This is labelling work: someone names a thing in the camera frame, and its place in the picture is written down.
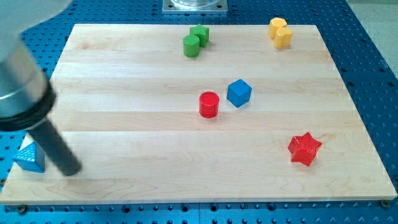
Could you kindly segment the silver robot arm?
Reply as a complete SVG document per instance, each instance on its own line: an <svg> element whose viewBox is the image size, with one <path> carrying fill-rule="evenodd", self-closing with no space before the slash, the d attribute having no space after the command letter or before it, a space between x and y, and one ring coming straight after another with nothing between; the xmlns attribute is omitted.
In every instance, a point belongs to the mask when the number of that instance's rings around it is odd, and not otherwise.
<svg viewBox="0 0 398 224"><path fill-rule="evenodd" d="M1 130L43 120L56 94L20 34L64 11L71 0L1 0Z"/></svg>

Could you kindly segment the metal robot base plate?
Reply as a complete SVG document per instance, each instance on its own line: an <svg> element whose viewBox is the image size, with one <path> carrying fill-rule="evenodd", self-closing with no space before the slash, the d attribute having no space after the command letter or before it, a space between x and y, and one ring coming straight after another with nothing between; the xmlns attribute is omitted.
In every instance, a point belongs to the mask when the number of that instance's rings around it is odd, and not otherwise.
<svg viewBox="0 0 398 224"><path fill-rule="evenodd" d="M227 12L227 0L162 0L163 12Z"/></svg>

